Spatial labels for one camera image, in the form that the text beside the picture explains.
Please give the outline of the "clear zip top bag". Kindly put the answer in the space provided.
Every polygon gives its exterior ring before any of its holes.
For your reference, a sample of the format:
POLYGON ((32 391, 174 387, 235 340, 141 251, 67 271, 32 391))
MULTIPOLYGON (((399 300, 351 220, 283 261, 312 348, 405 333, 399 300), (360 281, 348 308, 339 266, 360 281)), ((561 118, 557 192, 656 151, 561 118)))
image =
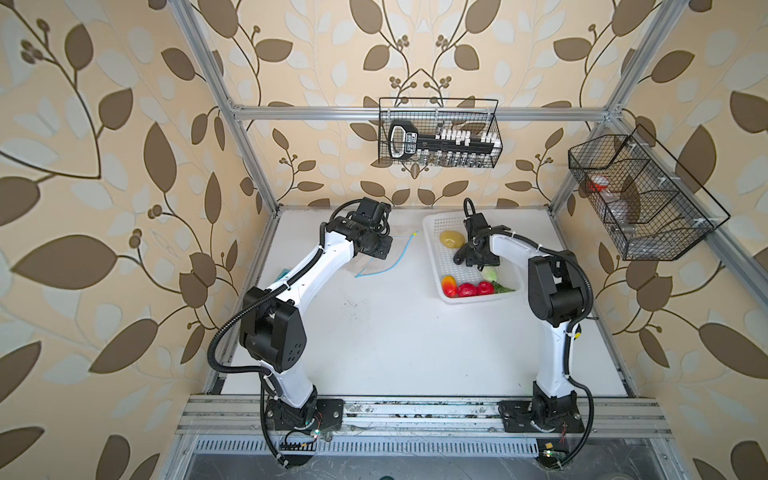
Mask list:
POLYGON ((418 231, 411 232, 408 235, 395 235, 390 251, 384 259, 359 254, 346 264, 343 269, 354 278, 372 277, 387 273, 403 261, 417 236, 418 231))

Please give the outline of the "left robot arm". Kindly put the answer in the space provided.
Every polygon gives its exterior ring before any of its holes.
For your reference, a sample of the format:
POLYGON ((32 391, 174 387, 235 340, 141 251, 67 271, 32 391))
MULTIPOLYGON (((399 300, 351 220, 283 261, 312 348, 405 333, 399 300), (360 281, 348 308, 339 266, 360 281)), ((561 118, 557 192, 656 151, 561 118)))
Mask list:
POLYGON ((267 289, 248 291, 241 310, 211 339, 208 365, 225 375, 258 374, 285 405, 307 406, 316 388, 300 365, 307 345, 302 315, 331 277, 355 256, 387 258, 392 244, 391 210, 390 204, 367 197, 334 210, 319 227, 317 245, 296 267, 267 289), (252 365, 226 365, 217 357, 219 343, 235 327, 239 344, 255 361, 252 365))

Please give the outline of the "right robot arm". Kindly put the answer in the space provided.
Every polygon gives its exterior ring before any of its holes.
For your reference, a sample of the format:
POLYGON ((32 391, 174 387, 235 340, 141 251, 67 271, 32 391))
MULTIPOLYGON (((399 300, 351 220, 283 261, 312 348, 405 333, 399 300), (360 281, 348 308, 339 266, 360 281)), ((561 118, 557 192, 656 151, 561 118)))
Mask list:
POLYGON ((572 342, 594 305, 586 273, 572 252, 546 248, 504 225, 490 225, 469 198, 463 201, 463 212, 467 241, 454 255, 456 264, 484 271, 505 259, 527 275, 528 305, 543 327, 532 421, 543 426, 574 412, 576 391, 587 389, 570 373, 572 342))

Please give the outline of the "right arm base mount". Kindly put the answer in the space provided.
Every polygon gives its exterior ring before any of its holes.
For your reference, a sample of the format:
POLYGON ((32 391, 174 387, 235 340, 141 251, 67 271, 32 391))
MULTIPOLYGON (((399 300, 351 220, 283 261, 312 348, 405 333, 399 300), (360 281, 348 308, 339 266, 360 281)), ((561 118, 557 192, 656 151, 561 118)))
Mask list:
POLYGON ((556 435, 584 433, 585 426, 576 401, 563 397, 554 400, 504 400, 498 403, 504 431, 556 435))

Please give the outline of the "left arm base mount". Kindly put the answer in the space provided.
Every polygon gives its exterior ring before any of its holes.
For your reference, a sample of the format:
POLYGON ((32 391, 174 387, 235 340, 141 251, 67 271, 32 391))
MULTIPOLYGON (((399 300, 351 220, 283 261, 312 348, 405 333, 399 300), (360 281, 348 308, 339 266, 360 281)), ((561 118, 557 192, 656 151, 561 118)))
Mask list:
POLYGON ((345 402, 337 398, 310 398, 306 405, 294 408, 278 399, 266 400, 267 425, 278 431, 338 430, 343 422, 345 402))

